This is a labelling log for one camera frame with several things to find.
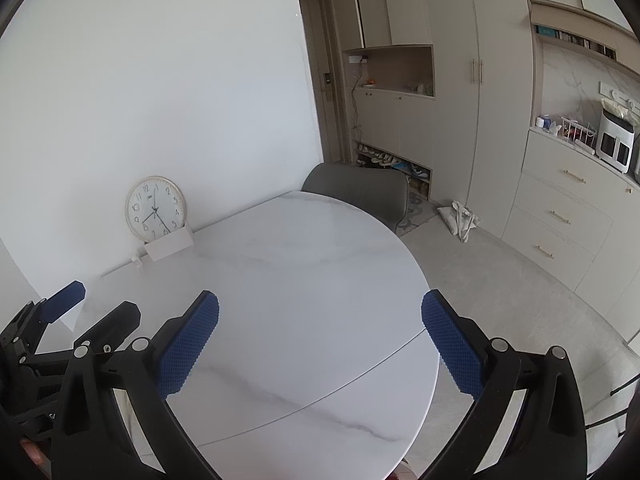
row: blue gripper pad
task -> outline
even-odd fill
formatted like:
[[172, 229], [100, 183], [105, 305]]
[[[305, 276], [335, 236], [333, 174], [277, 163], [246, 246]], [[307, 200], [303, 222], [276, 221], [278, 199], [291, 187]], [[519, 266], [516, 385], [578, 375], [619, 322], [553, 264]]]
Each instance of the blue gripper pad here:
[[69, 283], [42, 304], [40, 307], [40, 320], [44, 323], [53, 323], [84, 300], [85, 293], [82, 283]]
[[191, 306], [189, 319], [159, 358], [156, 389], [160, 397], [166, 399], [181, 390], [218, 324], [219, 312], [218, 298], [211, 292], [203, 292]]
[[428, 292], [422, 300], [422, 322], [458, 389], [478, 400], [484, 390], [482, 360], [443, 302], [446, 300], [439, 291]]

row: gold drawer handle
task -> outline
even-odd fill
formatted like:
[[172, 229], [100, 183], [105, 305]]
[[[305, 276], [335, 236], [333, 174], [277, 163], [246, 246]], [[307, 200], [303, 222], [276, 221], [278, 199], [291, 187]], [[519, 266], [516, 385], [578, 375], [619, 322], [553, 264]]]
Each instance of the gold drawer handle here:
[[569, 222], [566, 218], [562, 218], [558, 213], [556, 213], [555, 211], [549, 211], [553, 216], [555, 216], [559, 221], [564, 222], [567, 225], [571, 225], [571, 222]]
[[569, 170], [564, 170], [564, 173], [565, 173], [565, 174], [567, 174], [567, 175], [569, 175], [570, 177], [574, 178], [574, 179], [575, 179], [575, 180], [577, 180], [578, 182], [581, 182], [581, 183], [583, 183], [583, 184], [586, 184], [586, 183], [587, 183], [587, 181], [586, 181], [586, 180], [584, 180], [583, 178], [580, 178], [580, 177], [579, 177], [579, 176], [577, 176], [577, 175], [574, 175], [574, 174], [573, 174], [573, 173], [571, 173], [571, 171], [569, 171]]
[[540, 247], [539, 245], [536, 245], [536, 249], [539, 250], [542, 254], [544, 254], [547, 258], [551, 258], [552, 260], [555, 260], [554, 256], [550, 253], [547, 253], [542, 247]]

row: wall clock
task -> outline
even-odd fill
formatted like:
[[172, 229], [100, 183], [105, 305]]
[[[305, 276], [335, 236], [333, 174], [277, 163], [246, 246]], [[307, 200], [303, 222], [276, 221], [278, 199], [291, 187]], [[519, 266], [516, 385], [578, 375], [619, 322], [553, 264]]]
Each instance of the wall clock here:
[[187, 205], [180, 189], [162, 176], [138, 182], [127, 195], [129, 228], [144, 242], [153, 242], [184, 227]]

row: round table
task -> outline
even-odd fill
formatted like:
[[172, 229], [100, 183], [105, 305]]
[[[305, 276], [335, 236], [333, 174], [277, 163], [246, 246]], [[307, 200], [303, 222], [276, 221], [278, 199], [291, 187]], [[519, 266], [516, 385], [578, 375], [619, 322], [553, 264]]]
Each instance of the round table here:
[[[220, 321], [168, 403], [225, 480], [382, 480], [413, 443], [439, 355], [424, 330], [429, 287], [379, 221], [331, 198], [291, 192], [143, 258], [90, 291], [74, 336], [123, 301], [153, 336], [202, 290]], [[158, 466], [140, 427], [136, 449]]]

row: marble backsplash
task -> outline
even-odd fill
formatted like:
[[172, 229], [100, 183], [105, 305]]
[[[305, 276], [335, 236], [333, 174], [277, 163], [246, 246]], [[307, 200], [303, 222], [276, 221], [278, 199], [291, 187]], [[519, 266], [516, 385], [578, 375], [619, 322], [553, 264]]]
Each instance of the marble backsplash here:
[[600, 82], [640, 102], [640, 83], [599, 61], [548, 43], [543, 44], [545, 70], [542, 113], [600, 126]]

